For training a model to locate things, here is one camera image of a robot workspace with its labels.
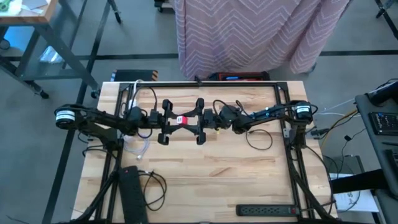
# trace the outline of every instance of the cable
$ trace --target cable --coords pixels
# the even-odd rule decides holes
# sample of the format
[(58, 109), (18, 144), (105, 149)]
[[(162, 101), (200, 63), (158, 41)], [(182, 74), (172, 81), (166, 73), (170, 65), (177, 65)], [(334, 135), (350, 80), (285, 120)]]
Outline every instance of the cable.
[[(262, 131), (262, 132), (265, 132), (265, 133), (267, 133), (268, 136), (271, 138), (271, 143), (269, 144), (269, 146), (268, 146), (267, 148), (261, 149), (261, 148), (255, 147), (255, 146), (253, 146), (253, 145), (249, 142), (248, 135), (251, 134), (251, 133), (253, 133), (253, 132), (255, 132), (255, 131)], [(272, 143), (274, 142), (274, 140), (272, 139), (271, 134), (270, 134), (268, 131), (264, 130), (264, 129), (256, 129), (256, 130), (253, 130), (253, 131), (246, 131), (246, 141), (248, 142), (248, 144), (249, 144), (250, 147), (252, 147), (253, 149), (261, 150), (261, 151), (270, 149), (270, 148), (272, 147)]]
[(338, 172), (338, 166), (337, 166), (337, 163), (336, 163), (336, 161), (334, 160), (334, 159), (332, 159), (331, 157), (329, 157), (329, 156), (325, 156), (325, 155), (322, 155), (323, 157), (325, 157), (325, 158), (328, 158), (328, 159), (330, 159), (331, 161), (332, 161), (332, 163), (334, 163), (334, 165), (335, 165), (335, 167), (336, 167), (336, 179), (338, 179), (338, 175), (339, 175), (339, 172)]
[(341, 113), (318, 113), (315, 114), (314, 116), (318, 116), (318, 115), (338, 115), (338, 116), (345, 116), (345, 114), (341, 114)]
[(140, 86), (140, 87), (137, 89), (137, 91), (133, 94), (133, 96), (132, 96), (132, 98), (131, 98), (131, 101), (134, 102), (134, 99), (136, 99), (137, 93), (138, 93), (141, 89), (143, 89), (143, 88), (148, 88), (148, 89), (150, 89), (150, 90), (154, 93), (154, 97), (155, 97), (154, 110), (156, 110), (156, 109), (157, 109), (157, 96), (156, 96), (155, 90), (154, 90), (152, 87), (149, 87), (149, 86)]
[[(364, 128), (364, 129), (358, 131), (357, 133), (355, 133), (355, 134), (353, 135), (353, 137), (351, 138), (351, 140), (353, 140), (353, 139), (355, 138), (355, 136), (361, 134), (364, 130), (366, 130), (366, 128)], [(344, 144), (344, 146), (341, 148), (341, 166), (340, 166), (340, 169), (338, 170), (339, 173), (340, 173), (341, 170), (343, 169), (343, 164), (344, 164), (344, 148), (347, 146), (347, 144), (348, 144), (349, 141), (346, 141), (346, 143)]]
[(112, 156), (114, 159), (116, 159), (116, 156), (112, 153), (110, 153), (108, 150), (106, 149), (94, 149), (95, 147), (103, 147), (104, 145), (100, 145), (100, 146), (88, 146), (85, 150), (83, 150), (81, 153), (83, 154), (84, 157), (86, 157), (86, 152), (88, 151), (101, 151), (101, 152), (105, 152), (107, 154), (109, 154), (110, 156)]
[(308, 131), (306, 131), (305, 134), (308, 134), (309, 132), (311, 132), (311, 131), (314, 130), (315, 128), (317, 128), (317, 126), (312, 127), (311, 129), (309, 129)]
[[(131, 98), (132, 104), (133, 104), (133, 102), (134, 102), (134, 100), (135, 100), (135, 98), (136, 98), (137, 93), (138, 93), (142, 88), (148, 88), (148, 89), (150, 89), (150, 90), (154, 93), (154, 97), (155, 97), (154, 110), (156, 110), (156, 109), (157, 109), (157, 96), (156, 96), (155, 90), (154, 90), (152, 87), (149, 87), (149, 86), (140, 86), (140, 87), (137, 89), (137, 91), (134, 92), (134, 94), (133, 94), (133, 96), (132, 96), (132, 98)], [(129, 110), (129, 112), (128, 112), (129, 114), (127, 115), (127, 117), (130, 116), (131, 110), (132, 110), (132, 106), (130, 107), (130, 110)], [(137, 132), (138, 136), (139, 136), (140, 138), (143, 138), (143, 139), (147, 139), (147, 138), (151, 137), (151, 136), (152, 136), (152, 133), (153, 133), (152, 128), (150, 129), (150, 133), (149, 133), (148, 136), (142, 136), (142, 135), (140, 135), (140, 134)]]
[[(144, 170), (139, 170), (139, 171), (138, 171), (138, 175), (139, 175), (139, 176), (149, 176), (149, 178), (147, 179), (147, 182), (145, 183), (144, 190), (142, 191), (142, 194), (143, 194), (143, 196), (144, 196), (144, 202), (145, 202), (146, 207), (147, 207), (149, 210), (151, 210), (151, 211), (153, 211), (153, 212), (158, 211), (159, 209), (162, 208), (162, 206), (163, 206), (163, 204), (164, 204), (164, 201), (165, 201), (165, 196), (166, 196), (166, 191), (167, 191), (167, 183), (166, 183), (166, 180), (165, 180), (161, 175), (156, 174), (154, 171), (148, 172), (148, 171), (144, 171)], [(149, 202), (149, 203), (148, 203), (148, 201), (146, 200), (145, 194), (146, 194), (146, 190), (147, 190), (148, 183), (149, 183), (149, 181), (150, 181), (151, 178), (153, 178), (157, 183), (159, 183), (160, 187), (162, 188), (163, 194), (162, 194), (162, 196), (160, 196), (158, 199), (154, 200), (153, 202)], [(160, 204), (160, 206), (159, 206), (158, 208), (152, 208), (152, 207), (150, 206), (150, 205), (152, 205), (152, 204), (158, 202), (159, 200), (162, 200), (162, 203)]]
[(216, 102), (219, 102), (219, 103), (222, 103), (222, 104), (224, 104), (224, 106), (226, 106), (232, 113), (238, 113), (237, 111), (233, 111), (224, 101), (222, 101), (222, 100), (214, 100), (213, 101), (213, 110), (214, 110), (214, 113), (216, 113), (217, 114), (217, 118), (220, 120), (220, 121), (222, 121), (223, 123), (224, 123), (224, 125), (226, 126), (226, 122), (223, 120), (223, 119), (221, 119), (221, 116), (220, 116), (220, 114), (218, 114), (218, 112), (217, 112), (217, 110), (216, 110)]
[(331, 209), (333, 208), (333, 204), (334, 204), (335, 201), (333, 200), (333, 187), (332, 187), (332, 184), (331, 184), (329, 169), (327, 168), (327, 166), (326, 166), (325, 162), (323, 161), (322, 157), (320, 157), (320, 156), (318, 155), (318, 153), (316, 153), (316, 152), (315, 152), (311, 147), (309, 147), (309, 146), (305, 146), (305, 147), (306, 147), (307, 149), (311, 150), (311, 151), (318, 157), (318, 159), (321, 161), (322, 165), (324, 166), (324, 168), (325, 168), (325, 170), (326, 170), (326, 175), (328, 176), (329, 186), (330, 186), (330, 202), (328, 203), (328, 204), (330, 204), (330, 208), (329, 208), (329, 212), (328, 212), (328, 214), (330, 215)]
[[(347, 165), (347, 164), (344, 164), (344, 160), (340, 160), (340, 161), (341, 161), (341, 166), (345, 165), (345, 166), (349, 169), (349, 171), (351, 171), (352, 175), (355, 175), (355, 173), (354, 173), (354, 171), (351, 169), (351, 167), (350, 167), (349, 165)], [(350, 211), (350, 210), (358, 203), (360, 197), (361, 197), (361, 191), (359, 190), (359, 191), (358, 191), (358, 197), (356, 198), (356, 200), (355, 200), (355, 202), (352, 204), (352, 206), (350, 206), (350, 207), (347, 208), (346, 210), (344, 210), (344, 211), (342, 211), (342, 212), (339, 212), (339, 213), (343, 213), (343, 212), (348, 212), (348, 211)]]
[(82, 143), (86, 143), (88, 144), (88, 141), (84, 141), (80, 138), (81, 132), (79, 132), (79, 134), (77, 134), (77, 138), (82, 142)]
[(333, 128), (335, 128), (335, 126), (336, 126), (340, 121), (346, 119), (347, 117), (349, 117), (349, 116), (351, 116), (351, 115), (356, 115), (356, 113), (358, 113), (358, 110), (353, 110), (353, 111), (347, 113), (344, 117), (338, 119), (338, 120), (330, 127), (330, 129), (325, 133), (325, 135), (324, 135), (323, 137), (320, 138), (320, 139), (325, 138), (325, 140), (323, 140), (323, 142), (322, 142), (322, 144), (321, 144), (321, 149), (322, 149), (323, 146), (325, 145), (325, 143), (326, 143), (326, 141), (327, 141), (327, 139), (328, 139), (328, 135), (329, 135), (330, 131), (331, 131)]
[(126, 107), (127, 107), (127, 103), (126, 103), (126, 102), (122, 102), (122, 103), (120, 104), (120, 109), (119, 109), (119, 111), (120, 111), (120, 116), (123, 117), (123, 116), (126, 114)]
[(314, 115), (316, 112), (318, 112), (318, 107), (317, 107), (316, 105), (310, 105), (310, 106), (313, 106), (313, 107), (315, 107), (315, 111), (314, 111), (314, 112), (312, 112), (312, 115)]
[(131, 140), (133, 140), (132, 136), (124, 136), (124, 144), (123, 144), (123, 149), (126, 150), (127, 152), (133, 153), (134, 155), (137, 156), (137, 160), (142, 159), (143, 155), (149, 148), (149, 140), (146, 138), (144, 139), (144, 146), (141, 149), (131, 149), (128, 144), (131, 143)]
[(376, 90), (378, 90), (378, 89), (380, 89), (380, 88), (386, 86), (387, 84), (390, 84), (390, 82), (393, 81), (393, 80), (398, 80), (398, 78), (390, 78), (390, 79), (387, 80), (385, 83), (379, 85), (379, 86), (376, 88)]
[(250, 117), (250, 115), (244, 110), (242, 103), (239, 100), (236, 100), (235, 103), (237, 104), (237, 106), (241, 109), (241, 111), (248, 117)]
[(133, 93), (135, 93), (137, 91), (137, 84), (140, 83), (140, 82), (143, 82), (143, 80), (138, 79), (138, 80), (136, 80), (134, 82), (134, 86), (133, 86), (133, 89), (132, 89)]

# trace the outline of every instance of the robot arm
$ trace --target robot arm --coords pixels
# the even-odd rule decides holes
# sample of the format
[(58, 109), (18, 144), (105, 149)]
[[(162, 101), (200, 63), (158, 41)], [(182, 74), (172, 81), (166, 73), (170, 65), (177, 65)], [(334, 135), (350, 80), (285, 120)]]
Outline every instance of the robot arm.
[[(55, 111), (56, 125), (61, 129), (76, 129), (85, 135), (101, 138), (99, 124), (120, 130), (123, 134), (134, 136), (138, 129), (161, 129), (158, 142), (163, 145), (169, 144), (168, 135), (174, 131), (184, 128), (197, 137), (197, 144), (206, 142), (206, 128), (228, 129), (236, 134), (242, 134), (258, 124), (266, 123), (276, 119), (284, 120), (292, 126), (305, 130), (305, 126), (312, 122), (311, 104), (306, 101), (291, 101), (285, 105), (275, 105), (261, 111), (247, 114), (242, 108), (224, 104), (220, 113), (214, 113), (212, 109), (204, 109), (204, 100), (199, 98), (195, 108), (184, 114), (173, 113), (173, 104), (164, 100), (162, 108), (164, 114), (152, 109), (148, 114), (140, 107), (135, 106), (127, 110), (124, 117), (107, 114), (97, 109), (85, 108), (82, 105), (63, 105)], [(189, 117), (198, 117), (196, 125), (189, 125), (186, 121)], [(169, 119), (180, 120), (178, 125), (171, 125)]]

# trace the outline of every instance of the wooden table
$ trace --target wooden table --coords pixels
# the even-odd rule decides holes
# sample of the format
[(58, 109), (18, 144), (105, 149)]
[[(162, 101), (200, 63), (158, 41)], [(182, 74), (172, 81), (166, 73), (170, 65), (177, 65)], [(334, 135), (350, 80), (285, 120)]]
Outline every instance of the wooden table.
[(39, 7), (38, 9), (43, 10), (41, 14), (32, 12), (29, 10), (22, 9), (21, 12), (16, 16), (3, 16), (0, 17), (0, 24), (14, 24), (14, 23), (40, 23), (50, 22), (52, 14), (54, 13), (55, 6), (58, 0), (47, 0), (46, 6)]
[[(292, 100), (307, 100), (302, 82), (288, 82), (288, 86)], [(104, 83), (98, 109), (113, 114), (118, 90), (119, 83)], [(248, 113), (275, 105), (274, 90), (269, 87), (155, 88), (155, 91), (158, 108), (161, 108), (162, 100), (168, 98), (174, 104), (175, 113), (191, 110), (198, 97), (205, 99), (205, 108), (211, 108), (215, 99), (232, 105), (235, 100), (239, 100)], [(149, 111), (154, 104), (152, 92), (140, 91), (138, 102), (141, 108)], [(273, 137), (274, 143), (267, 151), (249, 147), (244, 134), (236, 135), (230, 129), (222, 130), (219, 134), (214, 130), (205, 130), (207, 142), (202, 146), (197, 146), (195, 136), (186, 130), (176, 131), (170, 136), (170, 145), (162, 146), (157, 143), (158, 132), (154, 131), (150, 147), (141, 161), (125, 151), (123, 167), (136, 165), (142, 170), (155, 170), (167, 180), (165, 205), (158, 212), (147, 210), (149, 221), (295, 221), (296, 218), (235, 215), (235, 205), (239, 203), (293, 203), (280, 124), (272, 121), (256, 126), (257, 128), (268, 130)], [(251, 142), (264, 147), (269, 144), (269, 137), (264, 133), (253, 134)], [(321, 155), (317, 141), (308, 139), (307, 145)], [(98, 151), (86, 155), (72, 218), (78, 217), (99, 191), (105, 157), (105, 153)], [(311, 191), (320, 203), (329, 202), (330, 186), (321, 162), (309, 150), (303, 150), (303, 160)], [(159, 187), (152, 185), (147, 195), (148, 200), (159, 194)], [(108, 197), (104, 200), (104, 217)], [(302, 207), (305, 207), (301, 191), (300, 198)], [(113, 221), (124, 221), (119, 193), (116, 196)]]

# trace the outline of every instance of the concrete floor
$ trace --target concrete floor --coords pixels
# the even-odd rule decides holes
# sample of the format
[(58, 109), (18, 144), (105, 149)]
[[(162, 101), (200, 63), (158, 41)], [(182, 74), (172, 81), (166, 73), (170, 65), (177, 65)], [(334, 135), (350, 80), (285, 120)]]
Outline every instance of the concrete floor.
[[(149, 0), (117, 3), (124, 23), (119, 26), (114, 16), (109, 15), (99, 48), (100, 55), (177, 53), (172, 13), (159, 14), (153, 7), (153, 1)], [(81, 1), (73, 1), (72, 8), (77, 11), (79, 4)], [(105, 1), (88, 1), (73, 46), (75, 54), (90, 54), (104, 5)], [(377, 11), (374, 0), (353, 1), (325, 50), (398, 49), (398, 40), (384, 19), (374, 18)], [(394, 5), (389, 12), (398, 24), (398, 13), (395, 13), (398, 12), (398, 5)], [(25, 27), (10, 29), (6, 38), (13, 48), (2, 54), (20, 55), (30, 32), (32, 30)], [(320, 57), (310, 75), (293, 75), (286, 67), (280, 67), (271, 71), (271, 77), (273, 80), (303, 80), (309, 100), (318, 105), (322, 112), (393, 78), (395, 74), (391, 71), (397, 69), (397, 61), (398, 55)], [(156, 69), (161, 80), (184, 80), (177, 59), (96, 61), (92, 75), (98, 82), (108, 81), (114, 69), (123, 68)], [(65, 131), (55, 127), (53, 111), (64, 103), (74, 102), (80, 86), (79, 80), (38, 83), (50, 94), (50, 99), (42, 100), (7, 75), (0, 76), (0, 223), (15, 223), (6, 215), (28, 223), (41, 222), (66, 136)], [(96, 101), (86, 97), (85, 105), (95, 106)], [(326, 112), (344, 114), (353, 109), (353, 102), (350, 101)], [(316, 125), (326, 128), (338, 118), (337, 115), (318, 115)], [(361, 118), (354, 118), (338, 129), (322, 149), (325, 155), (339, 156), (345, 143), (343, 137), (363, 129), (363, 123)], [(70, 218), (83, 165), (83, 148), (84, 144), (75, 139), (53, 222)], [(359, 154), (366, 170), (379, 168), (366, 133), (358, 135), (348, 144), (346, 154)], [(341, 217), (344, 220), (372, 222), (370, 214), (347, 212)]]

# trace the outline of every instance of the black power strip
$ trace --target black power strip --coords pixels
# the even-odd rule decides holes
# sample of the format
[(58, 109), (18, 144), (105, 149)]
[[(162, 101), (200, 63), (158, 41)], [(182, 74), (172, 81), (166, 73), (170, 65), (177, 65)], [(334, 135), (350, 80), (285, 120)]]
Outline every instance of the black power strip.
[(298, 208), (292, 205), (237, 205), (236, 215), (247, 217), (296, 217)]
[(148, 224), (144, 196), (142, 195), (136, 166), (125, 167), (119, 171), (119, 189), (126, 224)]

